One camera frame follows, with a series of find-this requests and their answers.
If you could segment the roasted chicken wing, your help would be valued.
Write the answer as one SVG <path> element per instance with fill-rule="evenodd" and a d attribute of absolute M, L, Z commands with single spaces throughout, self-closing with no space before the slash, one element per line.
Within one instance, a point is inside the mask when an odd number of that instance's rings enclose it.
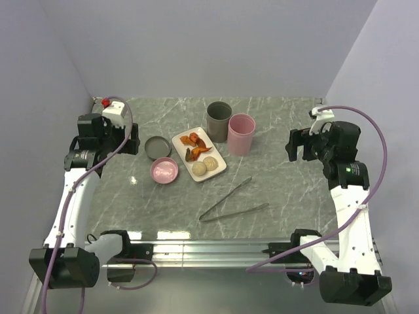
<path fill-rule="evenodd" d="M 186 162 L 195 162 L 198 160 L 199 156 L 203 152 L 208 152 L 211 150 L 211 147 L 204 148 L 204 147 L 196 147 L 194 149 L 188 148 L 185 153 L 185 161 Z"/>

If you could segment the steamed bun front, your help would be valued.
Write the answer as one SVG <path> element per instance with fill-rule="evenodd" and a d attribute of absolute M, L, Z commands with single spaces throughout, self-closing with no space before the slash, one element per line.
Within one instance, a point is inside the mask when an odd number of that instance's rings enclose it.
<path fill-rule="evenodd" d="M 203 175 L 206 174 L 206 166 L 203 162 L 194 162 L 192 165 L 192 173 L 197 176 L 197 177 L 201 177 Z"/>

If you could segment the steamed bun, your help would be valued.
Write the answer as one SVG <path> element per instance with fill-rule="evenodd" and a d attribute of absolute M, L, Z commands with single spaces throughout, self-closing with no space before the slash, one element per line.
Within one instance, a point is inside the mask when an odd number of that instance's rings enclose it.
<path fill-rule="evenodd" d="M 201 177 L 203 175 L 206 174 L 206 166 L 203 162 L 194 162 L 192 165 L 192 173 L 197 176 L 197 177 Z"/>
<path fill-rule="evenodd" d="M 203 160 L 203 163 L 205 164 L 206 169 L 208 171 L 213 171 L 213 170 L 217 169 L 218 166 L 219 166 L 218 161 L 212 156 L 205 157 L 204 160 Z"/>

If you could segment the metal tongs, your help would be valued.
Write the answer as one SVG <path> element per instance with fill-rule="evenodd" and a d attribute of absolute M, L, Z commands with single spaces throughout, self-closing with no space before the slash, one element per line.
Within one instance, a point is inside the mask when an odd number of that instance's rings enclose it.
<path fill-rule="evenodd" d="M 199 223 L 211 223 L 220 220 L 227 220 L 236 218 L 241 215 L 256 213 L 257 211 L 264 210 L 270 206 L 269 202 L 253 204 L 252 207 L 248 206 L 246 201 L 239 201 L 238 194 L 243 188 L 249 185 L 253 177 L 248 177 L 242 181 L 238 186 L 232 188 L 225 196 L 212 205 L 209 209 L 203 212 L 198 217 Z"/>

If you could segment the steamed bun back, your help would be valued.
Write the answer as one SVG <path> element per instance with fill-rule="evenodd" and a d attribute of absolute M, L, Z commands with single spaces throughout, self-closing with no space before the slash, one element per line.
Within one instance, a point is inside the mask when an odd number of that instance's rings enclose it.
<path fill-rule="evenodd" d="M 208 171 L 213 171 L 213 170 L 217 169 L 218 166 L 219 166 L 218 161 L 212 156 L 205 157 L 204 160 L 203 160 L 203 163 L 205 164 L 206 169 Z"/>

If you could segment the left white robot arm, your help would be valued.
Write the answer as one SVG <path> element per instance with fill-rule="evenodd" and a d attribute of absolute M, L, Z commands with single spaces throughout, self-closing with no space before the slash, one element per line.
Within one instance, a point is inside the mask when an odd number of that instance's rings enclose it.
<path fill-rule="evenodd" d="M 90 288 L 109 260 L 133 260 L 134 246 L 126 230 L 102 232 L 85 245 L 84 233 L 94 191 L 105 164 L 116 154 L 136 155 L 138 126 L 123 113 L 90 113 L 77 120 L 78 135 L 64 158 L 64 191 L 52 229 L 29 264 L 45 288 Z"/>

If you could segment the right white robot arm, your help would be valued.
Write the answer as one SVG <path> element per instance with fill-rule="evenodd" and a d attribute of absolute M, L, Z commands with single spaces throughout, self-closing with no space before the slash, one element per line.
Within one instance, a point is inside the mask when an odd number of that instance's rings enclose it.
<path fill-rule="evenodd" d="M 319 290 L 327 303 L 372 306 L 392 290 L 392 280 L 384 276 L 374 251 L 369 211 L 367 166 L 356 160 L 361 130 L 350 122 L 326 122 L 318 134 L 308 128 L 290 131 L 285 149 L 289 160 L 319 160 L 335 205 L 339 252 L 328 248 L 314 230 L 295 230 L 289 254 L 293 260 L 309 263 L 319 273 Z"/>

